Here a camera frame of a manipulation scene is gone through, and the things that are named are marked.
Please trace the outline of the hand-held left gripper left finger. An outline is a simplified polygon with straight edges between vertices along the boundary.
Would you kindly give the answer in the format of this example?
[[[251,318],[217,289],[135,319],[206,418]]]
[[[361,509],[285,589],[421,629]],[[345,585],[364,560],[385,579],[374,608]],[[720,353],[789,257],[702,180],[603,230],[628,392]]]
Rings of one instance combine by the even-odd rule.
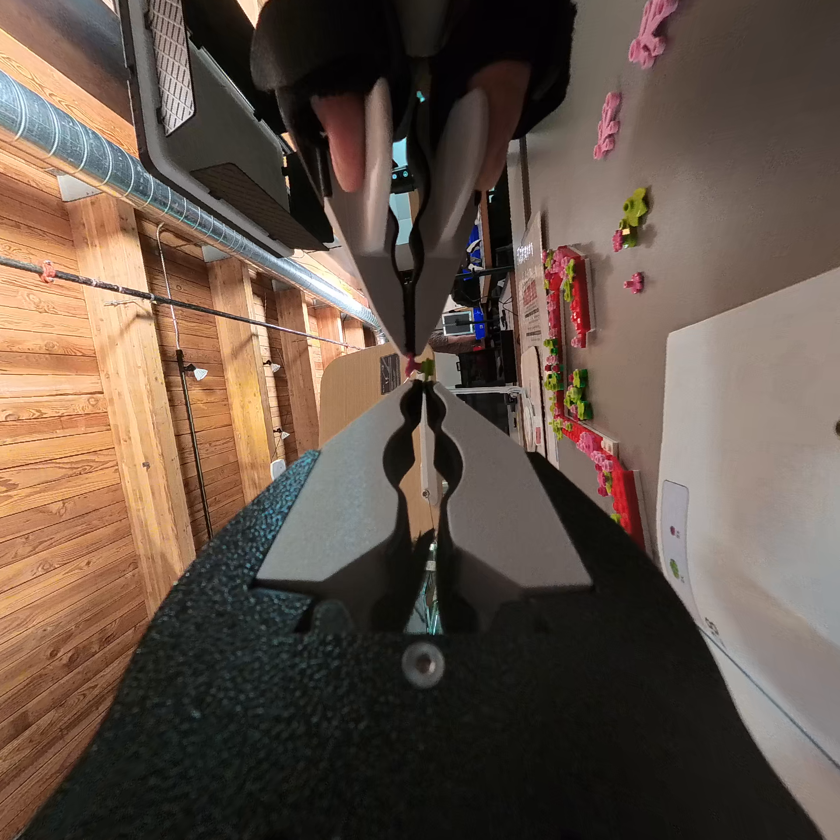
[[[335,601],[362,632],[401,634],[426,574],[401,482],[424,384],[406,381],[318,452],[259,568],[260,587]]]

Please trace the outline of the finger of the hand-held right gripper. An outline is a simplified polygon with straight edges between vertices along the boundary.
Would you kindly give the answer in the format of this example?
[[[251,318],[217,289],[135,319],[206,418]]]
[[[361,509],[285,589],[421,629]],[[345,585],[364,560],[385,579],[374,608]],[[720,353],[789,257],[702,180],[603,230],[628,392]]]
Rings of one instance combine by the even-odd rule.
[[[442,317],[477,215],[476,182],[487,150],[489,104],[474,89],[451,108],[429,167],[413,232],[419,257],[408,313],[408,350],[423,351]]]
[[[324,207],[347,249],[371,309],[390,341],[416,355],[413,285],[396,264],[398,223],[390,206],[393,114],[387,79],[364,98],[364,177],[355,192],[332,187]]]

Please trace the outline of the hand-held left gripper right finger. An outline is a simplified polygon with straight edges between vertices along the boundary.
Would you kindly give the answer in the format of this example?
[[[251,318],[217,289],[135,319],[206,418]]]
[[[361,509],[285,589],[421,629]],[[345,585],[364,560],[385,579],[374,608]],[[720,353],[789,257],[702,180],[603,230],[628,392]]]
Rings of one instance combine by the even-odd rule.
[[[589,591],[529,453],[443,385],[427,383],[425,398],[434,467],[447,483],[437,531],[443,632],[486,632],[510,604]]]

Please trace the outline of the red lego bar with flowers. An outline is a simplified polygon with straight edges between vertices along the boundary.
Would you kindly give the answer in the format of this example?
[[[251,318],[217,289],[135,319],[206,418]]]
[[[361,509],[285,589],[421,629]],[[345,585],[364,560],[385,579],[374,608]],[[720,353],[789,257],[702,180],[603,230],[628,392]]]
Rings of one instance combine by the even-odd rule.
[[[597,475],[598,495],[612,501],[611,519],[640,549],[650,553],[652,545],[642,481],[638,470],[623,466],[617,441],[573,419],[555,417],[550,425],[556,438],[570,440],[591,461]]]

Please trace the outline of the lime lego flower cluster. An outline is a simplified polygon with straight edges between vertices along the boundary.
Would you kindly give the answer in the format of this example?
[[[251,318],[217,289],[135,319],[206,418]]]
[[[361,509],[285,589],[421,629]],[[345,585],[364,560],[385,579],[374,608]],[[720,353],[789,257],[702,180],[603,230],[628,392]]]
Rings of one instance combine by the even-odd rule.
[[[565,415],[577,422],[592,420],[594,416],[588,387],[588,369],[579,368],[568,374],[567,386],[563,392],[563,407]]]

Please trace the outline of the lime and pink lego bits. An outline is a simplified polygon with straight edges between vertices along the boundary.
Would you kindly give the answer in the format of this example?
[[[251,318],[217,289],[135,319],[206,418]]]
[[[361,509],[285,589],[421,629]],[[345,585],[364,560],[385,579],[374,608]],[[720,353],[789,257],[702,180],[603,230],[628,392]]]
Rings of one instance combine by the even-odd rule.
[[[562,396],[566,382],[562,339],[545,339],[542,343],[541,360],[544,389],[554,397]]]

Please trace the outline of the pink lego flower stem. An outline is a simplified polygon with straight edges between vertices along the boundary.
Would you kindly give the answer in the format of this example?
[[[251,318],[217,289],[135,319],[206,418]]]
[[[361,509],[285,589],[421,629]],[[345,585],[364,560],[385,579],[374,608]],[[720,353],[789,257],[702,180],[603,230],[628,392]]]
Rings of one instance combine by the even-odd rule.
[[[677,10],[679,1],[647,1],[640,20],[639,30],[633,39],[627,57],[642,69],[650,69],[666,48],[663,27]]]
[[[622,99],[620,91],[610,91],[605,97],[601,118],[597,124],[597,140],[593,149],[593,159],[596,161],[604,159],[615,147],[616,136],[621,127],[617,114],[621,108]]]

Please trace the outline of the person's right hand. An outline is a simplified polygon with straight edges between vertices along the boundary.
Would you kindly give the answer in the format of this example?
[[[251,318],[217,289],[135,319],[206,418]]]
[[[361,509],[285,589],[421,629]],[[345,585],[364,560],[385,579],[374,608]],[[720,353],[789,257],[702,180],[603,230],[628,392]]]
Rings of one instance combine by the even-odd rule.
[[[508,144],[516,132],[529,87],[529,63],[505,59],[479,70],[468,90],[482,90],[486,96],[487,136],[485,158],[479,168],[475,189],[484,193],[501,176]],[[364,180],[364,100],[359,93],[313,97],[311,107],[329,143],[332,168],[339,186],[348,193],[358,191]]]

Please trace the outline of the white printed sign card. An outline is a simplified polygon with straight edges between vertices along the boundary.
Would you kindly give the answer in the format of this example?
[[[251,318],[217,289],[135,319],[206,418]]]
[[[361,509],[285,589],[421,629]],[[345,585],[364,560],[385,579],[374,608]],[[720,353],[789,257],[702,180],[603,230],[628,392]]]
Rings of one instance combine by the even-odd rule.
[[[518,304],[520,353],[541,348],[548,336],[548,304],[544,289],[543,225],[540,212],[531,216],[513,250]]]

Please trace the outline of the black lamp pole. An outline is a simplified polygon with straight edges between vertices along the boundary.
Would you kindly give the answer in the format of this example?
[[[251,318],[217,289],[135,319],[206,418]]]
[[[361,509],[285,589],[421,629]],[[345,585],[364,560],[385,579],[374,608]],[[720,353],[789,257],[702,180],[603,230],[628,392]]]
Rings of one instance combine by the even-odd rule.
[[[185,362],[185,356],[183,353],[180,344],[175,345],[175,363],[177,365],[178,375],[181,381],[182,387],[182,394],[184,397],[184,405],[185,405],[185,414],[186,414],[186,421],[188,426],[188,432],[190,435],[190,440],[192,444],[192,454],[193,460],[196,468],[196,480],[198,484],[199,490],[199,497],[201,500],[202,511],[203,511],[203,518],[205,524],[205,531],[207,540],[210,540],[214,536],[214,527],[211,519],[211,513],[208,506],[207,500],[207,493],[206,493],[206,486],[203,476],[203,468],[201,463],[201,456],[198,449],[198,441],[196,435],[196,427],[194,424],[194,416],[193,416],[193,407],[191,403],[191,397],[188,389],[187,384],[187,374],[188,373],[197,373],[198,369],[195,367],[194,364],[187,364]]]

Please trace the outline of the grey ceiling heater unit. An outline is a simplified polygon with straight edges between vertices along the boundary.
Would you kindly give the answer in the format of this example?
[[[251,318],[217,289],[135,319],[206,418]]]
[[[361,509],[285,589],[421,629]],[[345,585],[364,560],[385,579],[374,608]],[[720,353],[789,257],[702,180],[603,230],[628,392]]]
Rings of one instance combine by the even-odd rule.
[[[278,256],[327,251],[333,231],[277,105],[249,72],[239,2],[118,2],[140,158],[184,198]]]

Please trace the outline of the thin black rod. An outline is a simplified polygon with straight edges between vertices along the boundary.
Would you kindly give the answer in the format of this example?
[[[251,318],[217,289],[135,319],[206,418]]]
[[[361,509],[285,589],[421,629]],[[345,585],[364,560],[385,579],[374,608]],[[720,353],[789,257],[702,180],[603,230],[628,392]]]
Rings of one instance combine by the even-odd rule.
[[[76,274],[72,274],[70,272],[66,272],[64,270],[56,269],[53,263],[50,260],[44,260],[41,264],[31,264],[28,262],[24,262],[18,259],[8,258],[8,257],[1,257],[1,266],[5,268],[9,268],[12,270],[18,270],[21,272],[25,272],[31,275],[36,275],[42,282],[46,284],[50,284],[55,282],[56,280],[69,282],[75,285],[79,285],[82,287],[88,287],[93,289],[98,289],[100,291],[107,291],[113,292],[118,295],[122,295],[125,298],[132,298],[140,301],[145,301],[154,305],[156,307],[168,307],[171,309],[182,309],[187,310],[190,312],[199,312],[205,314],[207,316],[212,316],[216,319],[223,319],[232,322],[239,322],[243,324],[247,324],[251,327],[263,327],[269,331],[276,331],[280,333],[286,333],[289,335],[294,335],[300,338],[306,338],[309,340],[316,341],[318,343],[326,343],[330,344],[335,347],[344,348],[347,350],[363,350],[364,347],[346,343],[339,341],[337,339],[328,339],[315,333],[311,332],[303,332],[291,328],[281,327],[278,324],[273,324],[264,321],[258,321],[253,318],[247,318],[244,316],[239,316],[237,314],[233,314],[227,311],[220,311],[213,308],[207,308],[205,306],[200,306],[198,304],[193,304],[186,301],[180,301],[177,299],[173,299],[171,297],[166,296],[159,296],[149,292],[147,290],[140,290],[131,287],[124,287],[121,285],[116,285],[113,283],[109,283],[103,280],[98,280],[94,278],[89,278],[86,276],[79,276]]]

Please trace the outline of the white instruction booklet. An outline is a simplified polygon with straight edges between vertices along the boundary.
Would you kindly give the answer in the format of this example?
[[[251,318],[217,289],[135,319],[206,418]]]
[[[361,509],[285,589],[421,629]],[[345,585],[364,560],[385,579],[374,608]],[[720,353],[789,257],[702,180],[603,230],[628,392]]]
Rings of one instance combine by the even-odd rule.
[[[658,554],[701,632],[834,767],[838,269],[672,332]]]

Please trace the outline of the red bracket-shaped lego build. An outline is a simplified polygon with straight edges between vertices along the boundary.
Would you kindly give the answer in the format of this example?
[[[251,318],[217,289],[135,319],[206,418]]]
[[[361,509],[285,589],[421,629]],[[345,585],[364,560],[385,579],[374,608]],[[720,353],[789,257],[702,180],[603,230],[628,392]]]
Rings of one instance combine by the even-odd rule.
[[[567,313],[571,327],[567,342],[575,349],[585,349],[589,334],[595,329],[590,261],[571,246],[548,248],[542,252],[542,270],[548,323],[546,346],[564,336]]]

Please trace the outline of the metal duct pipe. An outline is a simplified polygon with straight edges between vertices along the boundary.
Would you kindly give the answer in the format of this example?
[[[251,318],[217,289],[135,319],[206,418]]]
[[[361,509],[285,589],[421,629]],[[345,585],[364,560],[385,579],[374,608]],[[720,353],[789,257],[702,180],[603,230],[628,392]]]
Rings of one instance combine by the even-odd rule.
[[[214,215],[148,173],[126,150],[50,101],[1,72],[1,126],[11,144],[22,145],[61,173],[127,202],[271,277],[284,280],[313,298],[362,322],[379,335],[385,331],[373,311],[348,291],[300,265],[255,244]]]

